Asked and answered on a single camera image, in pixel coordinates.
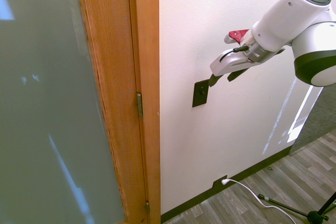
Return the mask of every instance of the black stand leg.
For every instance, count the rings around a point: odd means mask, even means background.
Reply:
[[[296,212],[297,214],[300,214],[302,216],[305,216],[308,219],[309,223],[311,223],[311,224],[322,224],[323,220],[328,221],[329,220],[328,216],[325,216],[324,214],[326,214],[331,209],[336,207],[336,205],[333,204],[333,202],[336,200],[336,192],[327,200],[327,202],[321,207],[321,209],[319,211],[311,211],[308,214],[306,214],[304,212],[301,212],[297,209],[294,209],[292,207],[289,207],[289,206],[287,206],[285,204],[282,204],[280,202],[277,202],[277,201],[275,201],[273,199],[270,199],[268,197],[265,197],[262,194],[259,194],[258,198],[262,199],[264,201],[268,201],[272,204],[278,205],[280,207],[286,208],[290,211]]]

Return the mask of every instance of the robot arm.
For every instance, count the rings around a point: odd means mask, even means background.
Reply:
[[[281,53],[284,45],[293,48],[299,79],[315,86],[335,83],[336,15],[330,2],[277,0],[250,30],[229,32],[224,41],[237,42],[241,47],[224,51],[212,62],[209,85],[213,86],[226,73],[232,73],[229,81],[235,79],[248,68]]]

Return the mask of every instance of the baseboard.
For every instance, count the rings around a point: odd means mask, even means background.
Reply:
[[[241,173],[238,173],[237,175],[233,176],[231,179],[234,179],[236,181],[243,180],[252,174],[256,173],[257,171],[264,169],[265,167],[273,164],[274,162],[282,159],[283,157],[287,156],[290,152],[290,149],[292,146],[282,150],[281,152],[278,152],[274,154],[273,156],[270,156],[269,158],[259,162],[258,164],[255,164],[254,166],[242,171]],[[224,189],[230,187],[233,185],[233,182],[227,183],[225,186],[222,185],[221,181],[222,179],[226,178],[226,176],[219,178],[218,180],[214,181],[212,188],[209,190],[197,195],[196,197],[188,200],[187,202],[173,208],[172,210],[164,213],[161,215],[161,223],[164,223],[171,218],[183,213],[184,211],[198,205],[199,203],[209,199],[211,196],[214,196],[215,194],[218,194],[220,191],[223,191]]]

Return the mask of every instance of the glass door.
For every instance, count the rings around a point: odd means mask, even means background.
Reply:
[[[78,0],[0,0],[0,224],[123,220]]]

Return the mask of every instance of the wooden floor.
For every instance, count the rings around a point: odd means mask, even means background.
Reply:
[[[242,183],[254,193],[263,194],[303,212],[319,210],[336,191],[336,131],[291,153],[289,156],[244,179]],[[299,223],[309,223],[287,211]],[[327,216],[336,223],[336,208]],[[233,185],[199,205],[165,222],[166,224],[250,224],[293,223],[276,209],[262,207],[252,194]]]

